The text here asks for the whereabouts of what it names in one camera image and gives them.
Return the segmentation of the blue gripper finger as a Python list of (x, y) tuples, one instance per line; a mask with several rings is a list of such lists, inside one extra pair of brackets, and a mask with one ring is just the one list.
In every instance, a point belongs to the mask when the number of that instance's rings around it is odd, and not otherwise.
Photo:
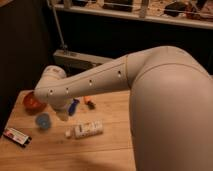
[(68, 109), (68, 114), (69, 116), (73, 116), (75, 114), (77, 105), (80, 103), (78, 99), (73, 99), (73, 102), (71, 103), (69, 109)]

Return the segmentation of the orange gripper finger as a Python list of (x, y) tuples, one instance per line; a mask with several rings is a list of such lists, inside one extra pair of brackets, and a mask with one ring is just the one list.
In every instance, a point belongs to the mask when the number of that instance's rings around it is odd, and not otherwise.
[(90, 96), (84, 96), (83, 99), (89, 109), (95, 109), (95, 103), (92, 102)]

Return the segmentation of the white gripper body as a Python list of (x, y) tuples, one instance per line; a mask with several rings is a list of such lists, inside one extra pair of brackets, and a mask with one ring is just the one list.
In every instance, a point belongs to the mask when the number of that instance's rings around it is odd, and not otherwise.
[(55, 101), (51, 103), (50, 106), (56, 112), (57, 117), (61, 121), (67, 121), (69, 119), (69, 107), (71, 102), (68, 100), (65, 101)]

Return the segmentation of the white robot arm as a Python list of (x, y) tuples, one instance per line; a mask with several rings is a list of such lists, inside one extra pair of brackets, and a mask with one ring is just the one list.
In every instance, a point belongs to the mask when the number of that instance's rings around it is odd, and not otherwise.
[(213, 77), (181, 48), (130, 53), (72, 77), (50, 65), (34, 92), (59, 109), (124, 90), (137, 171), (213, 171)]

